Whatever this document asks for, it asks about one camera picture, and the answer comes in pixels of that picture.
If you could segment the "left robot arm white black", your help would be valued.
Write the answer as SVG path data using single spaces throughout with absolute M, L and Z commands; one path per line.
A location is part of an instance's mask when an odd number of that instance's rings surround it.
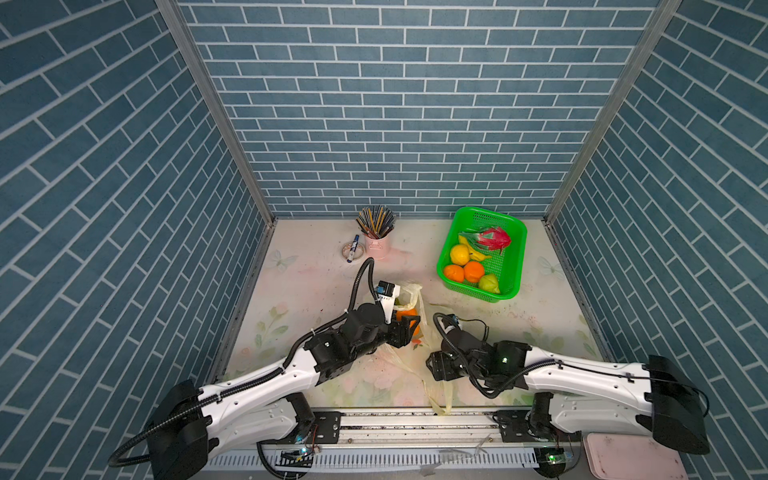
M 289 355 L 220 384 L 172 387 L 146 423 L 156 479 L 189 479 L 213 456 L 262 441 L 302 439 L 314 420 L 305 391 L 337 378 L 381 345 L 411 343 L 418 315 L 364 303 L 303 335 Z

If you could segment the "red dragon fruit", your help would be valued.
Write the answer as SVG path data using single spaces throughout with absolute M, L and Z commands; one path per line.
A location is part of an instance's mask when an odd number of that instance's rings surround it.
M 501 252 L 512 243 L 509 234 L 501 227 L 464 230 L 459 233 L 459 237 L 467 240 L 474 249 L 483 252 Z

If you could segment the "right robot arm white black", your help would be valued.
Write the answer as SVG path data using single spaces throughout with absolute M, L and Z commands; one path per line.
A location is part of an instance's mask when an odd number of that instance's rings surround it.
M 707 455 L 709 400 L 670 359 L 611 363 L 563 356 L 522 342 L 481 340 L 439 323 L 441 346 L 426 366 L 437 381 L 467 378 L 485 397 L 533 392 L 529 425 L 555 432 L 645 435 L 678 452 Z

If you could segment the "yellow printed plastic bag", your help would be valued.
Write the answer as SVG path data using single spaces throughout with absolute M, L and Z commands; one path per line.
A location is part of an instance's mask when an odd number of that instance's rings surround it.
M 453 387 L 436 381 L 426 366 L 429 355 L 440 347 L 440 340 L 430 324 L 422 286 L 416 283 L 401 286 L 395 301 L 397 319 L 412 311 L 420 317 L 413 340 L 401 348 L 385 345 L 376 353 L 377 359 L 385 363 L 386 370 L 376 379 L 375 385 L 388 387 L 391 404 L 395 407 L 429 407 L 437 415 L 448 415 L 452 411 Z

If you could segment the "yellow apple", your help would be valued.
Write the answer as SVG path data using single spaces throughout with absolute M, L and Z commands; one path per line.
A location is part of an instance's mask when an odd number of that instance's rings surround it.
M 452 264 L 463 267 L 471 261 L 470 250 L 466 245 L 454 245 L 449 252 L 449 258 Z

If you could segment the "orange fruit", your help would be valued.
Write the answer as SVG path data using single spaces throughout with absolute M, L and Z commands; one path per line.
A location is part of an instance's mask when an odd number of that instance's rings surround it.
M 477 284 L 485 275 L 485 268 L 481 262 L 470 261 L 463 266 L 464 280 Z
M 449 264 L 443 269 L 442 273 L 446 279 L 453 282 L 463 283 L 465 280 L 464 269 L 460 265 Z
M 419 345 L 422 343 L 422 333 L 420 330 L 421 316 L 416 308 L 409 310 L 398 310 L 395 312 L 397 321 L 407 320 L 409 329 L 412 330 L 411 343 Z

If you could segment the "green pear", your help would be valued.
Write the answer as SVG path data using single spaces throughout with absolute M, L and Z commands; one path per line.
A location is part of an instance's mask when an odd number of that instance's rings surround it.
M 477 283 L 477 287 L 487 293 L 500 294 L 499 279 L 495 274 L 483 275 Z

